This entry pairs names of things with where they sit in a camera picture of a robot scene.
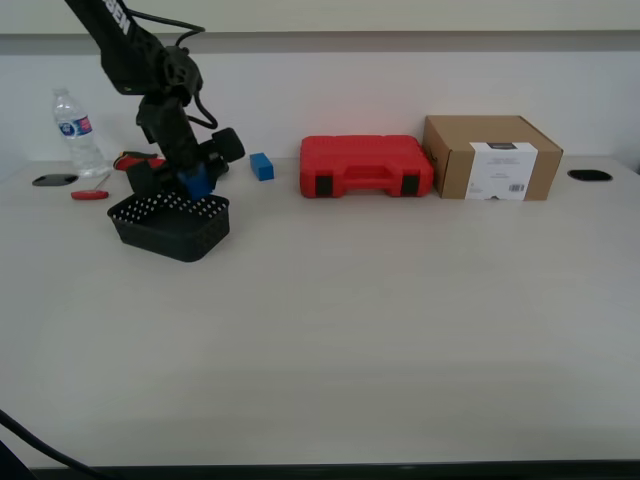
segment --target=mesh basket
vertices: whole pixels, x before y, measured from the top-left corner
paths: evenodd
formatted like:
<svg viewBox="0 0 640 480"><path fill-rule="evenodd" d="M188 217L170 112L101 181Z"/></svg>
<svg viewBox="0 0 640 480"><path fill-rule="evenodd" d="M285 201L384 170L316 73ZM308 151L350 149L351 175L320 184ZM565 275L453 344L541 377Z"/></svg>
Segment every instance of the mesh basket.
<svg viewBox="0 0 640 480"><path fill-rule="evenodd" d="M176 192L133 195L107 214L123 243L183 262L200 260L229 233L229 200L215 195L197 202Z"/></svg>

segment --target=plastic bottle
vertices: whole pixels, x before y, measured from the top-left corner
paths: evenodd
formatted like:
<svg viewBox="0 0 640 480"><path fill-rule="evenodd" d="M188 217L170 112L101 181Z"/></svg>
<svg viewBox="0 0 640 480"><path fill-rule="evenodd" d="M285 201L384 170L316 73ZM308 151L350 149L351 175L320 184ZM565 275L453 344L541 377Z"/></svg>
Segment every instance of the plastic bottle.
<svg viewBox="0 0 640 480"><path fill-rule="evenodd" d="M53 118L69 146L71 161L80 177L99 177L111 170L95 143L87 113L66 88L53 90Z"/></svg>

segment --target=brown cardboard box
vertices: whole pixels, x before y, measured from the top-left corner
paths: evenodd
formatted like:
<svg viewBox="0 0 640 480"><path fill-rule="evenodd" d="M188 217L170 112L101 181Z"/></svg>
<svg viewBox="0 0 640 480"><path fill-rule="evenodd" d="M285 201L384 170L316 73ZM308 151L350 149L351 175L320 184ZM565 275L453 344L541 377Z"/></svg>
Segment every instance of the brown cardboard box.
<svg viewBox="0 0 640 480"><path fill-rule="evenodd" d="M538 150L525 200L546 200L562 149L519 116L429 116L423 146L435 167L442 198L466 198L476 150L471 142L527 142Z"/></svg>

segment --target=red object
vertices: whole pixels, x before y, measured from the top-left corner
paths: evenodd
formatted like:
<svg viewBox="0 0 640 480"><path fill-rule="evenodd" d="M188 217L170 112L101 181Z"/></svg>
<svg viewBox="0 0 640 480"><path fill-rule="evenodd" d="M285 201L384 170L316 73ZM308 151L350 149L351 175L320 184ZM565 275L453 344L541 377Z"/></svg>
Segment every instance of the red object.
<svg viewBox="0 0 640 480"><path fill-rule="evenodd" d="M429 193L433 167L408 135L307 137L300 152L305 197L341 197L349 190L381 189L392 197Z"/></svg>
<svg viewBox="0 0 640 480"><path fill-rule="evenodd" d="M164 158L159 158L155 153L122 152L116 161L113 162L113 168L124 172L129 167L144 161L149 162L151 168L158 168L166 160Z"/></svg>
<svg viewBox="0 0 640 480"><path fill-rule="evenodd" d="M109 198L109 192L104 190L81 190L79 192L72 192L71 198L74 200L104 200Z"/></svg>

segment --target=black robotic arm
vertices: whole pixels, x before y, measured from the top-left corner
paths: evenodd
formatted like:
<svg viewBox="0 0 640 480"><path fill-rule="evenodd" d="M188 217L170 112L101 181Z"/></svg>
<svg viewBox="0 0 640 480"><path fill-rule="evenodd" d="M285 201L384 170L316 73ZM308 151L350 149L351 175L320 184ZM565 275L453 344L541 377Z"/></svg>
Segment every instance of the black robotic arm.
<svg viewBox="0 0 640 480"><path fill-rule="evenodd" d="M143 96L136 123L150 143L158 143L167 159L159 169L151 170L143 162L127 170L134 192L150 196L160 190L180 190L194 200L211 193L228 163L245 152L232 129L198 143L190 120L210 129L218 125L200 102L202 76L189 51L179 45L162 45L134 17L164 19L129 10L122 0L65 1L100 47L102 68L116 90ZM186 114L184 108L193 99L208 121Z"/></svg>

